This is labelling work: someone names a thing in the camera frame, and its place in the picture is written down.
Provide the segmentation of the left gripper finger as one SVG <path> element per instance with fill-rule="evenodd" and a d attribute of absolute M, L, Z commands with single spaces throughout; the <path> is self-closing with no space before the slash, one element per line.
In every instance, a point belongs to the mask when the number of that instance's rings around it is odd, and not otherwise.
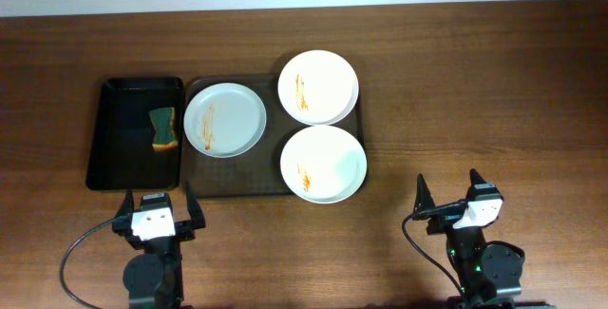
<path fill-rule="evenodd" d="M 186 196 L 187 211 L 190 215 L 192 228 L 194 230 L 205 228 L 206 220 L 204 214 L 198 202 L 198 198 L 192 190 L 192 186 L 189 182 L 184 184 L 184 192 Z"/>
<path fill-rule="evenodd" d="M 123 202 L 117 211 L 116 218 L 128 218 L 134 211 L 134 198 L 131 189 L 127 189 Z"/>

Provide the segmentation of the green and yellow sponge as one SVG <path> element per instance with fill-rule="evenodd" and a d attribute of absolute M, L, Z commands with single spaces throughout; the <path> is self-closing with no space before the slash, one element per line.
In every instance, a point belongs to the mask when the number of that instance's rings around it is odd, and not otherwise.
<path fill-rule="evenodd" d="M 178 146 L 175 129 L 176 112 L 171 106 L 161 107 L 148 112 L 154 128 L 152 147 L 155 152 L 169 150 Z"/>

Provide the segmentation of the white plate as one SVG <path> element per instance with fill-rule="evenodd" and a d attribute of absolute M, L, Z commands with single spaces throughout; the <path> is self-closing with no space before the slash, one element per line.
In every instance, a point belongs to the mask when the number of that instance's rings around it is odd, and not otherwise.
<path fill-rule="evenodd" d="M 353 67 L 342 56 L 309 50 L 297 54 L 281 70 L 277 94 L 286 112 L 300 123 L 331 125 L 354 109 L 359 82 Z"/>
<path fill-rule="evenodd" d="M 261 98 L 236 83 L 212 85 L 197 93 L 183 119 L 190 145 L 213 158 L 231 158 L 248 151 L 260 140 L 266 123 Z"/>
<path fill-rule="evenodd" d="M 367 176 L 366 152 L 359 141 L 336 126 L 298 131 L 282 149 L 280 173 L 297 197 L 320 204 L 352 196 Z"/>

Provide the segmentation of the white plate bottom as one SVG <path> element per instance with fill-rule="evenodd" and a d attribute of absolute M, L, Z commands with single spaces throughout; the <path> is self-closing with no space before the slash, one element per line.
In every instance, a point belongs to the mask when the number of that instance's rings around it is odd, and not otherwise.
<path fill-rule="evenodd" d="M 352 196 L 367 176 L 366 152 L 359 141 L 336 126 L 298 131 L 282 149 L 280 173 L 297 197 L 320 204 Z"/>

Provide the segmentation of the white plate top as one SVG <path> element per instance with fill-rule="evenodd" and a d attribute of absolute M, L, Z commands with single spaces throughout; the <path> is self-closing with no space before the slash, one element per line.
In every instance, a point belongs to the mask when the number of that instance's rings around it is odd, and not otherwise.
<path fill-rule="evenodd" d="M 277 94 L 286 112 L 300 123 L 331 125 L 354 109 L 359 82 L 353 67 L 342 56 L 309 50 L 297 54 L 281 70 Z"/>

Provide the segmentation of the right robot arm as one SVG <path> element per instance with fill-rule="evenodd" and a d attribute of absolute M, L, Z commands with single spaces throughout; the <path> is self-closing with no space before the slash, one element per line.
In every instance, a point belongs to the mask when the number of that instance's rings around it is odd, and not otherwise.
<path fill-rule="evenodd" d="M 513 308 L 513 298 L 522 292 L 525 254 L 511 243 L 485 239 L 484 229 L 499 219 L 504 197 L 476 170 L 469 171 L 469 178 L 464 198 L 437 205 L 418 175 L 407 219 L 427 222 L 429 235 L 446 236 L 446 256 L 456 272 L 448 278 L 459 292 L 447 300 L 448 308 Z"/>

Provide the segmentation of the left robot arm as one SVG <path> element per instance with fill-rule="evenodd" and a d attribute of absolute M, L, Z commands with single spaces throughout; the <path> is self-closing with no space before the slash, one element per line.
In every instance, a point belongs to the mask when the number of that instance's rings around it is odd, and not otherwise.
<path fill-rule="evenodd" d="M 112 230 L 141 254 L 124 268 L 123 285 L 130 308 L 180 308 L 184 299 L 181 244 L 206 226 L 198 199 L 185 187 L 189 218 L 174 220 L 167 193 L 145 195 L 139 208 L 127 190 Z"/>

